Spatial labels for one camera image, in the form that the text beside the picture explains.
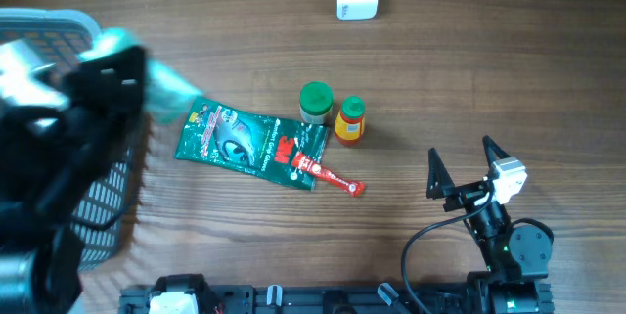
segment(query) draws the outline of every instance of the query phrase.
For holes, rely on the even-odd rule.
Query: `yellow label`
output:
[[[341,115],[336,117],[335,132],[341,139],[355,140],[363,134],[365,130],[365,117],[359,123],[347,123],[341,118]]]

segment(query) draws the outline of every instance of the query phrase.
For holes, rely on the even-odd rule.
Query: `small jar with green lid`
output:
[[[361,141],[365,132],[365,101],[358,96],[345,99],[335,121],[335,136],[345,146]]]
[[[300,114],[306,123],[327,124],[333,111],[333,90],[322,82],[310,82],[300,91]]]

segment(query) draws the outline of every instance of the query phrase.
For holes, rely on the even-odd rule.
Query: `orange bottle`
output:
[[[335,136],[344,146],[361,141],[365,132],[365,102],[358,96],[345,99],[335,121]]]

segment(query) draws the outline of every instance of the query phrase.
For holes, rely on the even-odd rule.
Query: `green cap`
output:
[[[347,97],[343,102],[343,114],[350,119],[361,118],[365,114],[365,102],[357,96]]]
[[[333,106],[333,90],[322,82],[310,82],[300,91],[300,106],[312,115],[322,115]]]

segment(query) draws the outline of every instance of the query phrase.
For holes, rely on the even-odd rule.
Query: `wooden table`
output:
[[[323,159],[368,182],[358,200],[324,183],[308,193],[175,160],[182,123],[152,125],[121,251],[82,275],[90,312],[115,313],[120,289],[176,273],[212,284],[397,283],[407,239],[452,216],[425,197],[427,149],[471,182],[487,169],[484,134],[528,168],[512,218],[556,233],[558,312],[624,310],[624,0],[380,0],[363,22],[339,21],[335,0],[0,1],[131,29],[209,98],[242,110],[298,119],[311,80],[368,105],[364,141],[347,149],[331,138]],[[463,225],[410,254],[416,282],[483,268]]]

